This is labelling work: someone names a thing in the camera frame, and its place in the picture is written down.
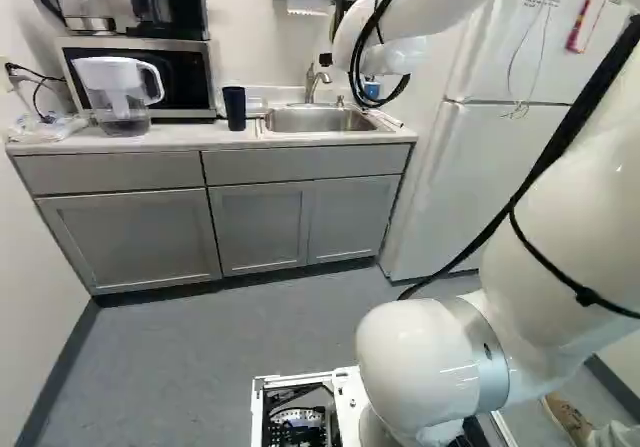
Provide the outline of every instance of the microwave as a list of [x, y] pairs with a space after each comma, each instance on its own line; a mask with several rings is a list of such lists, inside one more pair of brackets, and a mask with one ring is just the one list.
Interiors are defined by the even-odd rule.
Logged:
[[[85, 57], [130, 57], [157, 67], [165, 96], [149, 105], [153, 119], [215, 119], [211, 52], [207, 41], [141, 39], [130, 37], [62, 37], [58, 56], [73, 101], [80, 113], [89, 113], [89, 98], [72, 61]], [[147, 82], [153, 95], [154, 82]]]

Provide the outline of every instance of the countertop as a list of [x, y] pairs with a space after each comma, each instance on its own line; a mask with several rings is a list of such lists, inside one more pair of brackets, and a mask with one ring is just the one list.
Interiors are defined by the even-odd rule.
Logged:
[[231, 132], [227, 122], [213, 124], [153, 124], [138, 137], [112, 137], [99, 127], [90, 127], [60, 142], [8, 143], [10, 155], [86, 154], [124, 152], [175, 152], [190, 150], [239, 150], [272, 147], [309, 147], [344, 144], [397, 144], [416, 142], [418, 136], [406, 128], [397, 128], [379, 117], [389, 132], [295, 133], [275, 134], [262, 128], [263, 120], [247, 121], [247, 129]]

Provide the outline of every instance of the cabinet door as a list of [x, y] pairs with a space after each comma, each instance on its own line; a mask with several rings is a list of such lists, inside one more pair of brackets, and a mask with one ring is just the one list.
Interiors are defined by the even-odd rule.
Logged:
[[221, 277], [204, 189], [51, 197], [37, 202], [93, 294]]
[[313, 182], [209, 189], [225, 275], [307, 263]]
[[309, 263], [377, 255], [399, 182], [399, 175], [314, 182]]

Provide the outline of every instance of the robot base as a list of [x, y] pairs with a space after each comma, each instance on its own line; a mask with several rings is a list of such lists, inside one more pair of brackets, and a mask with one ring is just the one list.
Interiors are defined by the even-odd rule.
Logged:
[[[295, 407], [296, 400], [288, 401], [279, 407], [292, 406], [291, 417], [295, 417], [306, 426], [322, 424], [322, 433], [314, 441], [300, 443], [302, 447], [399, 447], [400, 444], [389, 435], [386, 427], [371, 409], [369, 399], [360, 379], [358, 367], [344, 367], [333, 372], [294, 376], [257, 377], [253, 380], [251, 398], [251, 447], [288, 447], [290, 444], [281, 438], [274, 438], [272, 429], [274, 422], [280, 422], [283, 414], [270, 416], [272, 399], [284, 399], [289, 392], [324, 389], [332, 392], [324, 405], [317, 405], [309, 409]], [[434, 438], [444, 429], [442, 435], [450, 436], [451, 428], [459, 429], [456, 425], [443, 424], [428, 429], [426, 439], [432, 443]], [[502, 416], [493, 412], [479, 422], [476, 418], [464, 421], [464, 437], [459, 437], [451, 443], [451, 447], [518, 447]], [[491, 430], [491, 435], [485, 436], [485, 431]]]

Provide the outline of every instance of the faucet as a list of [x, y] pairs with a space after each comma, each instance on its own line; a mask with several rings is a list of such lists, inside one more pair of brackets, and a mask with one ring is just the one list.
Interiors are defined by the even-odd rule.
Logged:
[[315, 72], [315, 64], [311, 63], [309, 70], [307, 70], [307, 77], [304, 86], [304, 103], [315, 103], [315, 93], [318, 88], [318, 83], [322, 80], [323, 84], [330, 84], [332, 82], [331, 77], [326, 72]]

